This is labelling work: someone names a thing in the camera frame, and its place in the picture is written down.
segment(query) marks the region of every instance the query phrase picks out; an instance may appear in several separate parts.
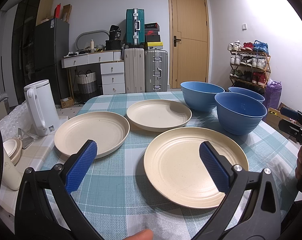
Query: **black refrigerator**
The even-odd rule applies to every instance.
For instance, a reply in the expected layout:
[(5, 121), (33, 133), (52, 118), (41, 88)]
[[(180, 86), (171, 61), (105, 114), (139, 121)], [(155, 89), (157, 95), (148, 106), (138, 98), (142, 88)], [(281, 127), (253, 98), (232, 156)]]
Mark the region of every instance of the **black refrigerator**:
[(36, 80), (48, 79), (55, 104), (69, 97), (67, 70), (61, 58), (69, 52), (69, 23), (58, 18), (35, 27), (34, 63)]

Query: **hand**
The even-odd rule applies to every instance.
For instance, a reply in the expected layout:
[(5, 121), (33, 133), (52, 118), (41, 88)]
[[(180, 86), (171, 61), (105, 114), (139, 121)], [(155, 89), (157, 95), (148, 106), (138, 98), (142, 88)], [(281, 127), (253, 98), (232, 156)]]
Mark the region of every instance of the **hand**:
[(153, 232), (150, 229), (144, 229), (141, 232), (136, 233), (134, 236), (129, 236), (124, 240), (152, 240)]
[(302, 177), (302, 146), (297, 154), (297, 168), (295, 169), (295, 177), (300, 180)]

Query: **electric kettle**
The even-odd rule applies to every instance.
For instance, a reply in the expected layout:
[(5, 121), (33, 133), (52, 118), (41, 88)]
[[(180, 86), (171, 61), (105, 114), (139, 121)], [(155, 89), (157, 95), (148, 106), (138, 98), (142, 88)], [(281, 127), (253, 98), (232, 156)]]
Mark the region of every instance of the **electric kettle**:
[(49, 135), (60, 127), (48, 79), (25, 86), (24, 96), (37, 135)]

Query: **woven basket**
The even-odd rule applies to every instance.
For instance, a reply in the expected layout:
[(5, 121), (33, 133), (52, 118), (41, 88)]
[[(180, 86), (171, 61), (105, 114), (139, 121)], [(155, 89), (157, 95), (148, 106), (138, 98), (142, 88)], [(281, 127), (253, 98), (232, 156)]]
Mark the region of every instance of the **woven basket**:
[(79, 93), (83, 102), (86, 102), (90, 98), (94, 98), (98, 96), (98, 86), (97, 86), (97, 77), (95, 72), (88, 73), (88, 71), (76, 77), (76, 81), (78, 83)]

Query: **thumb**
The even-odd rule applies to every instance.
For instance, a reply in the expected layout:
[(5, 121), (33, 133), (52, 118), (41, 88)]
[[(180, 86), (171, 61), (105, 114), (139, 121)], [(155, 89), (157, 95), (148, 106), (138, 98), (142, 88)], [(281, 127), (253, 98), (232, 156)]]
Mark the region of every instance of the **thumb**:
[(129, 236), (124, 240), (152, 240), (153, 232), (150, 229), (144, 229), (133, 236)]

